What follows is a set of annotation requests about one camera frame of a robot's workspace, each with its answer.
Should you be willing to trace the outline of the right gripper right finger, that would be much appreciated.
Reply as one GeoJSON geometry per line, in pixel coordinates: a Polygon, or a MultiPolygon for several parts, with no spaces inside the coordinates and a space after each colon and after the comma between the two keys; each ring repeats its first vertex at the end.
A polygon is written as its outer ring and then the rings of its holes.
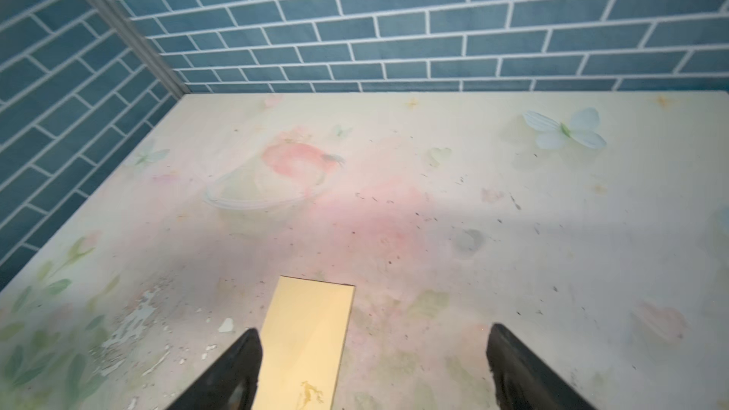
{"type": "Polygon", "coordinates": [[[494,324],[486,358],[500,409],[595,410],[503,324],[494,324]]]}

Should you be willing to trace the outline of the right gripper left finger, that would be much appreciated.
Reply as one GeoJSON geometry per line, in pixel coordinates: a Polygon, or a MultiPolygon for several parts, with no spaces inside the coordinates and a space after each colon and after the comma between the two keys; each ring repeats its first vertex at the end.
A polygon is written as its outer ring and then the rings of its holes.
{"type": "Polygon", "coordinates": [[[169,410],[250,410],[256,398],[263,348],[258,330],[246,330],[181,395],[169,410]]]}

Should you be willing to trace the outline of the yellow envelope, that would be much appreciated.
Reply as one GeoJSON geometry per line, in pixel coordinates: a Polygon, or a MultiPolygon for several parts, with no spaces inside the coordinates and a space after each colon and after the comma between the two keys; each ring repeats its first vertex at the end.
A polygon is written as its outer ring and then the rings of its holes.
{"type": "Polygon", "coordinates": [[[279,278],[260,331],[254,409],[332,408],[354,294],[351,285],[279,278]]]}

